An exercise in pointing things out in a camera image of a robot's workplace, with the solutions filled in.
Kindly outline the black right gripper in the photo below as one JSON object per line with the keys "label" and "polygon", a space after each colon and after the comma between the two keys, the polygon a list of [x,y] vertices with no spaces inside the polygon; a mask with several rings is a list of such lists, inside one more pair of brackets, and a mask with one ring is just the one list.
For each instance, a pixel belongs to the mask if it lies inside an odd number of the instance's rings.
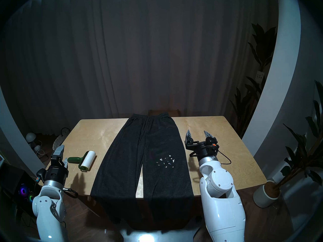
{"label": "black right gripper", "polygon": [[204,130],[205,141],[199,142],[194,141],[191,136],[190,130],[187,130],[185,135],[185,148],[186,150],[192,151],[189,157],[197,157],[198,161],[205,157],[216,157],[218,153],[218,142],[217,139]]}

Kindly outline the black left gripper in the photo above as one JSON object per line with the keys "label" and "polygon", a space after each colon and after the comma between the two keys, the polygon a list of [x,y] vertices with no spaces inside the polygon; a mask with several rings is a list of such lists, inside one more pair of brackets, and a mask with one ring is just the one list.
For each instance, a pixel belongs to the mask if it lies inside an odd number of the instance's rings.
{"label": "black left gripper", "polygon": [[51,155],[51,165],[46,170],[45,181],[52,180],[60,184],[65,184],[68,177],[68,159],[63,160],[64,145],[60,145]]}

